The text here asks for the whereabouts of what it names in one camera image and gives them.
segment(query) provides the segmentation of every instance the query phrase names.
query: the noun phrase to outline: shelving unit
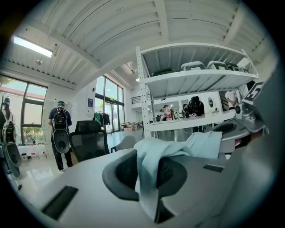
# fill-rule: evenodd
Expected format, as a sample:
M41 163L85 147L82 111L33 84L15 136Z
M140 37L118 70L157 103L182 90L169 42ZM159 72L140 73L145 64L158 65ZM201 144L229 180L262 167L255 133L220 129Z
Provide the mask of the shelving unit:
M214 117L205 116L176 122L149 124L148 89L151 99L156 100L187 94L234 90L254 79L258 79L258 73L244 50L237 51L220 45L178 43L162 45L143 51L140 50L140 47L137 47L136 54L145 136L150 136L152 131L188 128L205 125L209 121L209 123L219 122L232 118L234 115L234 112L228 112L217 114ZM238 64L243 58L248 58L250 62L250 73L216 69L180 71L181 65L187 62L200 61L205 66L209 61ZM151 77L155 71L166 67L171 67L176 72Z

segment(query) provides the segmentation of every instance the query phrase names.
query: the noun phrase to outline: window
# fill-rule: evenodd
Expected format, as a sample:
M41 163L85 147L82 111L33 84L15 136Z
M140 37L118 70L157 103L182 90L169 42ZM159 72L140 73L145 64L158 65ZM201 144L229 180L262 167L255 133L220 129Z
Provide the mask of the window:
M99 98L95 98L95 104L94 104L94 111L95 112L103 112L104 111L104 108L103 108L103 100L102 99L99 99Z
M120 130L120 124L125 122L123 88L101 76L97 79L95 93L95 112L109 115L110 125L104 126L106 132Z
M96 81L96 93L104 95L105 77L100 76Z
M44 101L46 90L44 87L29 84L25 98L35 101Z
M121 87L118 87L118 96L119 96L118 101L123 103L123 89Z
M27 83L0 76L0 92L3 98L8 97L10 99L10 109L13 114L13 122L16 129L16 144L21 143L21 112L22 103L24 98L24 92L26 90Z
M120 124L125 123L124 106L122 105L119 105L119 117L120 117Z
M43 130L41 127L23 127L23 143L43 143Z
M41 125L42 105L26 103L24 106L24 124Z
M105 97L108 97L108 98L111 98L117 101L118 100L117 89L118 89L118 86L116 84L106 79Z

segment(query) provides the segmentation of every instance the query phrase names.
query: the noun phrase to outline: window frame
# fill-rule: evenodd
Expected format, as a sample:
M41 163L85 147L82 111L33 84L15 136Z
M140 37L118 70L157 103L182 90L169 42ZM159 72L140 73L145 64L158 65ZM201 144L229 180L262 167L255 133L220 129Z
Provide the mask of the window frame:
M105 102L117 105L119 130L112 131L112 132L109 132L109 133L121 131L119 105L121 105L123 107L123 113L124 113L124 119L125 119L124 89L122 87L120 87L116 82L114 82L111 79L109 79L107 76L102 75L101 77L105 78L104 86L103 86L103 95L98 94L98 93L95 92L95 98L103 100L103 112L105 112ZM110 98L106 97L106 93L105 93L105 90L106 90L106 80L109 80L110 82L114 83L117 86L117 100L113 100L113 99L111 100ZM119 87L122 89L122 102L119 101Z
M26 98L26 95L27 95L27 92L29 89L29 85L39 86L39 87L43 87L43 88L47 89L47 87L45 87L45 86L30 83L29 81L26 81L26 83L27 83L27 86L26 86L26 90L24 92L24 97L23 97L23 102L22 102L22 110L21 110L21 141L22 141L22 145L25 145L25 143L24 143L24 127L42 128L42 125L43 125L43 109L44 109L45 99L43 101L36 101L36 100ZM24 123L24 111L25 111L25 105L26 104L41 105L41 124L25 124Z
M42 88L46 88L46 89L47 89L48 87L47 87L47 86L44 86L44 85L39 85L39 84L37 84L37 83L33 83L33 82L21 80L21 79L18 79L18 78L6 76L6 75L4 75L4 74L0 74L0 76L1 76L1 77L5 77L5 78L9 78L9 79L12 79L12 80L15 80L15 81L20 81L20 82L27 83L26 89L25 89L24 95L23 95L23 101L22 101L21 113L20 113L21 145L25 145L25 143L24 143L24 131L23 131L23 127L34 127L34 128L38 127L38 128L42 128L43 109L44 109L44 102L45 102L45 99L44 99L43 101L36 101L36 100L32 100L32 99L26 98L29 85L38 86L38 87L42 87ZM41 124L24 124L24 109L25 109L25 104L42 105L42 108L41 108Z

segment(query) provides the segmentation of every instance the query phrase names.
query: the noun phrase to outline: light blue cloth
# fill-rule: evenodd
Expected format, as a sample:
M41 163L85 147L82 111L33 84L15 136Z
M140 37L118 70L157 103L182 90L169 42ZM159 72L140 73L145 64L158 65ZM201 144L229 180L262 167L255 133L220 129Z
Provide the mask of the light blue cloth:
M186 142L166 142L148 137L135 144L139 178L139 202L147 215L155 220L159 192L156 179L159 160L163 157L188 155L201 158L218 158L221 132L195 132Z

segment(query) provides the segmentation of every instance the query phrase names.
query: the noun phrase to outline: office chair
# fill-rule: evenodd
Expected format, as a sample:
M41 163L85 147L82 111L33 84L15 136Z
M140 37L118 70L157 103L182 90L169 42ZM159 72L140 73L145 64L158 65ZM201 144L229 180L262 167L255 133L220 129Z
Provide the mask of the office chair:
M111 148L111 153L113 152L113 150L119 151L119 150L133 148L135 143L136 143L135 137L132 135L128 135L125 138L123 138L123 140L118 145Z
M75 132L69 134L69 143L78 162L109 154L107 133L97 121L77 121Z

